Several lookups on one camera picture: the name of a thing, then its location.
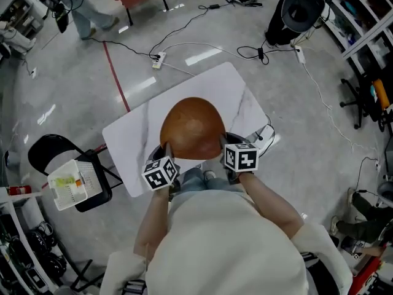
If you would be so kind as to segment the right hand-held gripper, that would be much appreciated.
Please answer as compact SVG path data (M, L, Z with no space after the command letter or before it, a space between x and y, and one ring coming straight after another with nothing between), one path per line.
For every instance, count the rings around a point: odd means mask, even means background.
M254 172L259 166L259 148L247 138L226 132L219 135L221 149L224 149L224 165L229 183L239 183L238 174Z

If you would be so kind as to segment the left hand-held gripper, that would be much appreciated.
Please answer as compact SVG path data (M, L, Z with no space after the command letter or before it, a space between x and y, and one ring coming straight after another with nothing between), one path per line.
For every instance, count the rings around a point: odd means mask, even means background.
M169 142L157 146L142 168L142 178L151 191L172 186L179 175L179 167L174 163L173 149Z

